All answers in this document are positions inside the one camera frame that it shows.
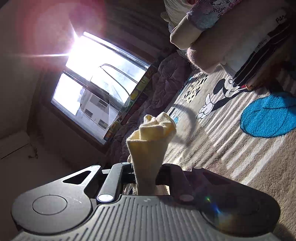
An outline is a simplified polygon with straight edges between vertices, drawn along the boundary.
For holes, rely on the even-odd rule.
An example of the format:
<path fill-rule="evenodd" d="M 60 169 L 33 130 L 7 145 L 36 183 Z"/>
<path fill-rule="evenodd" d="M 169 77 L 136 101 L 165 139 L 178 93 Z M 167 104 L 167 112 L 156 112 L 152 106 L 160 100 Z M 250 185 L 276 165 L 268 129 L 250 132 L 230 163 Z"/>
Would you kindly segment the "colourful alphabet foam mat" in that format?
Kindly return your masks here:
<path fill-rule="evenodd" d="M 120 127 L 125 125 L 132 114 L 147 100 L 152 92 L 152 76 L 157 73 L 157 71 L 158 68 L 154 64 L 149 66 L 144 76 L 126 100 L 124 106 L 120 109 L 119 114 L 108 128 L 103 137 L 104 141 L 109 142 Z"/>

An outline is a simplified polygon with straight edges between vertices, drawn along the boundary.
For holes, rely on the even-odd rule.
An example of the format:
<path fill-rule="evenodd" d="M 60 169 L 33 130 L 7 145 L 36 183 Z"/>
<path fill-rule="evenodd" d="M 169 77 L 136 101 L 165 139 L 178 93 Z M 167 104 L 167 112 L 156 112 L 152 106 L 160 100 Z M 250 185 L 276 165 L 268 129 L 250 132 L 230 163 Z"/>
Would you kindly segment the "window with frame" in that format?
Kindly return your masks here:
<path fill-rule="evenodd" d="M 149 64 L 88 32 L 77 38 L 51 103 L 100 144 Z"/>

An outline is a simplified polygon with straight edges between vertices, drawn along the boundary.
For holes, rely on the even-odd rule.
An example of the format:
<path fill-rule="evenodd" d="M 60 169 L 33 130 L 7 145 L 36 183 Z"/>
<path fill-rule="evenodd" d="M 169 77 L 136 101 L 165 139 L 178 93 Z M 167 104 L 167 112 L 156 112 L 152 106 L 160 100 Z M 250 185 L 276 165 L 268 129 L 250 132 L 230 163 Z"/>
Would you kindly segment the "stack of folded clothes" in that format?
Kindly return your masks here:
<path fill-rule="evenodd" d="M 171 32 L 201 71 L 249 88 L 278 75 L 294 39 L 295 1 L 197 1 Z"/>

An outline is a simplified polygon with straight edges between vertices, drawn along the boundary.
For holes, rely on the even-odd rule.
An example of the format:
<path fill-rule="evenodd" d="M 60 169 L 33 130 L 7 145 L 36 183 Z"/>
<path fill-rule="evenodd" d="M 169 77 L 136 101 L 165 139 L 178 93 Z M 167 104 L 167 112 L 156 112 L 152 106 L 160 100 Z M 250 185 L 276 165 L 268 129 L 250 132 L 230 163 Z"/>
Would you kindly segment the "cream quilted garment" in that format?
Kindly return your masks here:
<path fill-rule="evenodd" d="M 147 114 L 139 128 L 126 139 L 138 195 L 156 195 L 156 177 L 176 132 L 175 122 L 165 112 L 156 117 Z"/>

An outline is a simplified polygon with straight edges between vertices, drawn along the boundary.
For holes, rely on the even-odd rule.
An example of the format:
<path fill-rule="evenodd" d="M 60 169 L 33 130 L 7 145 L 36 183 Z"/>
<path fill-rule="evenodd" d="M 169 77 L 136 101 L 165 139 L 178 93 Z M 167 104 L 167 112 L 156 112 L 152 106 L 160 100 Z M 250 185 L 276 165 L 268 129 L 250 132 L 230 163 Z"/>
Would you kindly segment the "purple crumpled quilt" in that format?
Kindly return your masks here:
<path fill-rule="evenodd" d="M 126 139 L 138 129 L 145 115 L 158 116 L 165 111 L 192 71 L 189 61 L 178 52 L 159 59 L 151 67 L 152 75 L 147 86 L 123 118 L 120 127 L 115 128 L 116 133 L 112 136 L 107 152 L 110 164 L 128 159 Z"/>

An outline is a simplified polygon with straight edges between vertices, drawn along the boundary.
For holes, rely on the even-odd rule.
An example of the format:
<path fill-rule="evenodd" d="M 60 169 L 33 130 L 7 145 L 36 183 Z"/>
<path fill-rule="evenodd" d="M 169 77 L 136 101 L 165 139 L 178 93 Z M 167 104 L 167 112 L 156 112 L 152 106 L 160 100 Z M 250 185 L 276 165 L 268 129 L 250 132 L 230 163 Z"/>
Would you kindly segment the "white and cream bedding pile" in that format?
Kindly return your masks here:
<path fill-rule="evenodd" d="M 176 27 L 193 6 L 186 0 L 164 0 L 164 5 L 165 11 L 161 13 L 161 18 L 170 28 Z"/>

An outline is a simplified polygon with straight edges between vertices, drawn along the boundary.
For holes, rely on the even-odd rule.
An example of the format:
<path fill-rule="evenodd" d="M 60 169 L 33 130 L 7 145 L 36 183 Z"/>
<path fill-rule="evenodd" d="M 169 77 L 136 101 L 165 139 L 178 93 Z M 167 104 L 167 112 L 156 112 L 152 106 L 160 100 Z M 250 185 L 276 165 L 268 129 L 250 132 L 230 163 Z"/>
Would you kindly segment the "Mickey Mouse fleece blanket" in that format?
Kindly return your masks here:
<path fill-rule="evenodd" d="M 280 205 L 276 234 L 295 239 L 295 97 L 277 81 L 250 91 L 222 70 L 197 73 L 169 109 L 177 125 L 165 162 L 203 167 Z"/>

